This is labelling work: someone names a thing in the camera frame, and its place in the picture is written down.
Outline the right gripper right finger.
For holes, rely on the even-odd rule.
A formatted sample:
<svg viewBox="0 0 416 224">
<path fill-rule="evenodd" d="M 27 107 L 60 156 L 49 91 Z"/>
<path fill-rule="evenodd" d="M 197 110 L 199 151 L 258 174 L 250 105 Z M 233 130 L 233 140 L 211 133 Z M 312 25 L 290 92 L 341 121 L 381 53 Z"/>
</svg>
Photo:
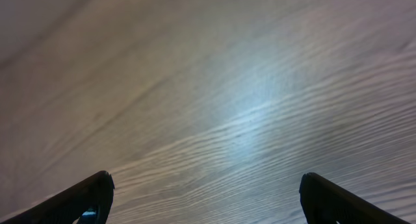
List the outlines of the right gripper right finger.
<svg viewBox="0 0 416 224">
<path fill-rule="evenodd" d="M 302 176 L 299 194 L 308 224 L 409 224 L 316 173 Z"/>
</svg>

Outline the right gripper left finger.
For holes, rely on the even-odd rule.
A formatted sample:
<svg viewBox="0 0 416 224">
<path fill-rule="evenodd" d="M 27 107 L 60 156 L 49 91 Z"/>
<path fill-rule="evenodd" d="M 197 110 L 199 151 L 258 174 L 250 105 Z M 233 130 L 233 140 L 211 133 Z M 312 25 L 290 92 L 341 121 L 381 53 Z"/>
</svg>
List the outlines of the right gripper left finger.
<svg viewBox="0 0 416 224">
<path fill-rule="evenodd" d="M 99 171 L 2 224 L 106 224 L 114 182 L 107 171 Z"/>
</svg>

